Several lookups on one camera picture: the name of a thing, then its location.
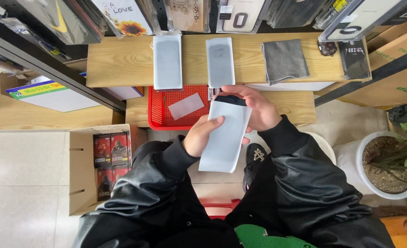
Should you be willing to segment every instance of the black pants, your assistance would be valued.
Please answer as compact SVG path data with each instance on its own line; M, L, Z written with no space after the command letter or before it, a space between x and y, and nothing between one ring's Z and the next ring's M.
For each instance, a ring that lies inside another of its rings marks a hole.
M150 141L141 145L132 158L133 166L138 166L150 153L163 151L171 144L171 142ZM277 183L274 177L277 167L272 163L271 155L263 161L256 160L253 163L257 168L255 177L239 205L226 216L225 221L234 228L242 224L253 224L282 233L285 228L276 211ZM177 187L175 198L173 219L192 218L202 221L210 219L197 198L188 173L185 173L183 182Z

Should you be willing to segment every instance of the shoe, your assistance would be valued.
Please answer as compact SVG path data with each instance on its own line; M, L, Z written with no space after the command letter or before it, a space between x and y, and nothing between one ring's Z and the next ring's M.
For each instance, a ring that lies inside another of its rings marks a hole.
M243 185L242 185L243 191L245 191L245 193L248 190L248 187L251 184L251 182L256 177L257 170L259 169L260 165L262 164L262 163L254 163L254 161L263 161L263 160L265 160L266 156L267 156L267 153L265 151L265 148L263 148L263 146L261 146L257 143L249 144L248 147L246 148L246 156L245 156L246 166L245 166L245 169L243 169L243 172L245 173L245 175L243 176Z

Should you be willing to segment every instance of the hand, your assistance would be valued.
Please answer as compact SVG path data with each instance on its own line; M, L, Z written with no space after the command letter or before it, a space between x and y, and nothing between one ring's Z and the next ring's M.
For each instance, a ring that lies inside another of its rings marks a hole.
M235 95L245 99L246 105L252 109L248 126L259 132L275 127L282 120L275 105L256 89L245 85L224 85L222 91L218 95Z
M219 116L216 119L208 120L208 115L202 116L190 129L185 139L182 141L184 149L190 156L199 158L204 151L208 140L210 139L210 133L222 126L225 118ZM246 128L246 132L249 133L252 128ZM248 144L249 138L243 137L242 144Z

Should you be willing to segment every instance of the red stool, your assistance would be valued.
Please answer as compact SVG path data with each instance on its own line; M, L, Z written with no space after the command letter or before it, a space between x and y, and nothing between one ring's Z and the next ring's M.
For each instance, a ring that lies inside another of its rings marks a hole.
M226 207L230 208L233 210L240 202L240 199L233 199L231 200L231 203L206 203L203 202L202 199L199 199L202 206L204 207ZM225 215L215 215L215 216L210 216L210 219L225 219Z

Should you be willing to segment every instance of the sunflower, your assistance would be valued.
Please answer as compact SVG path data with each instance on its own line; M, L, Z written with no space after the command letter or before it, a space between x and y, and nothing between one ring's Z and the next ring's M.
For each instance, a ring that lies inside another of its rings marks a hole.
M122 21L115 23L115 26L124 36L142 36L147 33L147 30L137 22Z

